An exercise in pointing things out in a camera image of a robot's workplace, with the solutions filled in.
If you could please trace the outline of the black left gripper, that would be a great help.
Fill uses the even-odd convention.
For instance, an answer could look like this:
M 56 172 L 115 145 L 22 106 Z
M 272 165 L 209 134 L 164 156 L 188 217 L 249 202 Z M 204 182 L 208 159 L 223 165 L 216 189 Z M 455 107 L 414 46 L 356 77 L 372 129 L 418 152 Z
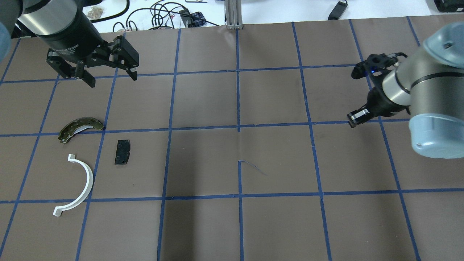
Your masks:
M 108 42 L 99 34 L 56 34 L 46 61 L 62 78 L 81 79 L 94 88 L 96 80 L 86 68 L 119 68 L 136 81 L 140 55 L 122 35 Z

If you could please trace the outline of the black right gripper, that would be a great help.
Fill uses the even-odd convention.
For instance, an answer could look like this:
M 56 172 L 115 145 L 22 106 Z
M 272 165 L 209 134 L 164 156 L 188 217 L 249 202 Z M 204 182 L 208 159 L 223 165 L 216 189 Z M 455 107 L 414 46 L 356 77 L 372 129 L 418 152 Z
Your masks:
M 392 117 L 395 115 L 395 106 L 385 96 L 384 92 L 373 87 L 367 96 L 366 104 L 347 114 L 348 124 L 351 128 L 364 124 L 374 117 Z

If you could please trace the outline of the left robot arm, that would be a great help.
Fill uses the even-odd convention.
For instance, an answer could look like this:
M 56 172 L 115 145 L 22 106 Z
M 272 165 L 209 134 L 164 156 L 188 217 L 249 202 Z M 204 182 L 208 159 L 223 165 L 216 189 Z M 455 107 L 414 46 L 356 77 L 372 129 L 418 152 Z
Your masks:
M 139 53 L 119 35 L 104 40 L 83 12 L 84 0 L 2 0 L 1 59 L 11 47 L 11 34 L 20 22 L 48 44 L 47 63 L 64 79 L 81 79 L 95 87 L 86 68 L 108 66 L 138 79 Z

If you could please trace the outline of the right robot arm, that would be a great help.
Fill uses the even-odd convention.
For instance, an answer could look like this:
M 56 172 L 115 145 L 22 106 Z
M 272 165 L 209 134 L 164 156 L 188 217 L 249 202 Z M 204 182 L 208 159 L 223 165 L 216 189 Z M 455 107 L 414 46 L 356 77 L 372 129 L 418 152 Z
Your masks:
M 462 158 L 463 31 L 463 22 L 454 22 L 425 39 L 411 56 L 372 54 L 358 63 L 351 77 L 369 77 L 374 86 L 366 104 L 347 114 L 350 127 L 407 110 L 416 153 L 429 158 Z

